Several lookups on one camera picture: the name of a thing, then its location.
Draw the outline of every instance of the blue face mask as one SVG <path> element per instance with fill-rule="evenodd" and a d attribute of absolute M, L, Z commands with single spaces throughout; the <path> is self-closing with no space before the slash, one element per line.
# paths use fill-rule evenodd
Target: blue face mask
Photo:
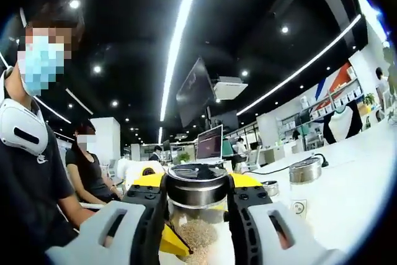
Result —
<path fill-rule="evenodd" d="M 63 44 L 49 43 L 48 36 L 33 36 L 33 43 L 27 43 L 25 52 L 18 54 L 18 65 L 26 93 L 40 96 L 57 74 L 63 74 Z"/>

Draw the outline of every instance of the robotic arm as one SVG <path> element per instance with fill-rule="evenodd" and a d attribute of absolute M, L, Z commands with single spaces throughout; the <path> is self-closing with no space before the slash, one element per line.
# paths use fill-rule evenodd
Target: robotic arm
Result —
<path fill-rule="evenodd" d="M 159 250 L 174 246 L 191 253 L 165 225 L 167 174 L 142 176 L 123 202 L 111 202 L 81 226 L 80 235 L 48 256 L 59 265 L 159 264 Z M 109 248 L 101 245 L 123 215 Z M 273 203 L 262 185 L 249 176 L 228 176 L 228 217 L 236 264 L 337 264 L 343 254 L 323 248 L 304 221 L 281 203 Z M 279 233 L 289 248 L 283 249 Z"/>

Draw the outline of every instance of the laptop screen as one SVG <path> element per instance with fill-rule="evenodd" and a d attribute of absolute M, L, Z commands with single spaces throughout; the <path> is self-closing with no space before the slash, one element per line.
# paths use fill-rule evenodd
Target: laptop screen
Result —
<path fill-rule="evenodd" d="M 223 126 L 207 130 L 197 137 L 196 160 L 205 158 L 221 158 Z"/>

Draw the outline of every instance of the metal lid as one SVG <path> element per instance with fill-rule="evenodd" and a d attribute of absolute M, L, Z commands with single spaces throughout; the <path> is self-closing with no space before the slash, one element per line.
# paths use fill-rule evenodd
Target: metal lid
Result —
<path fill-rule="evenodd" d="M 262 185 L 269 197 L 279 193 L 279 183 L 276 180 L 262 182 Z"/>
<path fill-rule="evenodd" d="M 168 170 L 167 194 L 177 205 L 192 209 L 210 207 L 226 197 L 226 169 L 209 164 L 180 164 Z"/>
<path fill-rule="evenodd" d="M 321 158 L 312 157 L 290 165 L 290 182 L 309 183 L 321 176 Z"/>

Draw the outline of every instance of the black t-shirt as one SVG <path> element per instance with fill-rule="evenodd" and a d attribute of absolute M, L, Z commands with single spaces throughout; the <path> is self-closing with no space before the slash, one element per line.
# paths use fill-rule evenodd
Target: black t-shirt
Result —
<path fill-rule="evenodd" d="M 102 178 L 98 157 L 92 153 L 90 155 L 94 158 L 93 163 L 90 163 L 81 153 L 81 158 L 84 158 L 84 164 L 82 164 L 79 162 L 77 154 L 72 149 L 69 149 L 65 157 L 66 165 L 75 164 L 77 166 L 84 189 L 93 196 L 103 197 L 112 195 L 113 192 L 106 186 Z"/>
<path fill-rule="evenodd" d="M 32 239 L 43 249 L 64 246 L 75 236 L 57 207 L 59 199 L 74 194 L 63 167 L 56 138 L 48 130 L 45 151 L 34 156 L 0 142 L 0 188 L 10 198 Z"/>

